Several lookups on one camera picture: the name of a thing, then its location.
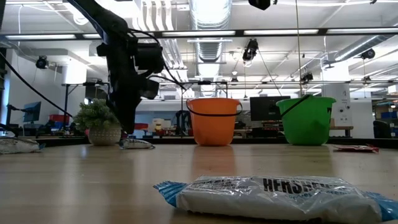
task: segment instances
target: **green plant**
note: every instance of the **green plant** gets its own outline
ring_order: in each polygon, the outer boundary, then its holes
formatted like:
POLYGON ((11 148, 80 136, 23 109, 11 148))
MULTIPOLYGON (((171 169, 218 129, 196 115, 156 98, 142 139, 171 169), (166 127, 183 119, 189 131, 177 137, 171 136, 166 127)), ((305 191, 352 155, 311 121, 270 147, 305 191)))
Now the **green plant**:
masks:
POLYGON ((73 117, 80 131, 89 128, 109 128, 120 125, 116 116, 106 106, 105 100, 94 99, 92 103, 85 105, 80 103, 81 110, 73 117))

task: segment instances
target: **ventilation duct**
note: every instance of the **ventilation duct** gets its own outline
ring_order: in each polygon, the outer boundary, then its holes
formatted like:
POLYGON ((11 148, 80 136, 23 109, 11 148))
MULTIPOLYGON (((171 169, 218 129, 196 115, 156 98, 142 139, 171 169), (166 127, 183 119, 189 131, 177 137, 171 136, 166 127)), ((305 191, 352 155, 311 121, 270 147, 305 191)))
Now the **ventilation duct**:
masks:
MULTIPOLYGON (((398 17, 395 18, 389 24, 386 24, 388 27, 398 27, 398 17)), ((367 36, 359 39, 355 43, 351 44, 350 46, 346 47, 343 50, 340 50, 334 55, 334 60, 344 61, 355 57, 372 47, 383 43, 384 41, 392 38, 395 35, 374 35, 374 36, 367 36)))
MULTIPOLYGON (((232 0, 190 0, 190 14, 193 30, 223 30, 228 28, 232 0)), ((217 76, 223 43, 195 43, 198 73, 202 77, 217 76)))

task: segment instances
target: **red box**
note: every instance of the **red box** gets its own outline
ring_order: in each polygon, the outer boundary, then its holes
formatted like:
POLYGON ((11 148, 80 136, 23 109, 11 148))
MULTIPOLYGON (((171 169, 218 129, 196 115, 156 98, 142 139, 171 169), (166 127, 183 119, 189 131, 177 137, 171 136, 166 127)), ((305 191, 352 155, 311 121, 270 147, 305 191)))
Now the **red box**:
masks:
POLYGON ((52 121, 63 122, 63 115, 60 114, 51 114, 49 115, 49 119, 52 121))

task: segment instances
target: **blue wrapper edge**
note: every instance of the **blue wrapper edge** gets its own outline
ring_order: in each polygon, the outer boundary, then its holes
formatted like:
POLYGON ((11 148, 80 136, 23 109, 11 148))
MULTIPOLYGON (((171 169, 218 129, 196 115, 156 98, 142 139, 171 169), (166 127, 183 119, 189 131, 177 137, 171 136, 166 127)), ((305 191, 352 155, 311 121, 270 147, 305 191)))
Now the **blue wrapper edge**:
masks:
POLYGON ((375 200, 381 210, 381 218, 384 222, 398 220, 398 202, 373 192, 366 192, 366 195, 375 200))
POLYGON ((154 185, 167 203, 177 208, 177 195, 187 186, 185 183, 165 181, 154 185))

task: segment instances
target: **green bucket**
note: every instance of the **green bucket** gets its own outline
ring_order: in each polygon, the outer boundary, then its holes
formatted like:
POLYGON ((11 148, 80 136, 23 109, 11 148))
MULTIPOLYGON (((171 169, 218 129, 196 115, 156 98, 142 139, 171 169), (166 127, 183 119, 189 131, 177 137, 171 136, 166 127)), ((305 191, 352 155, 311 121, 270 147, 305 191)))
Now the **green bucket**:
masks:
POLYGON ((329 139, 330 97, 305 95, 276 103, 282 115, 286 140, 298 146, 320 146, 329 139))

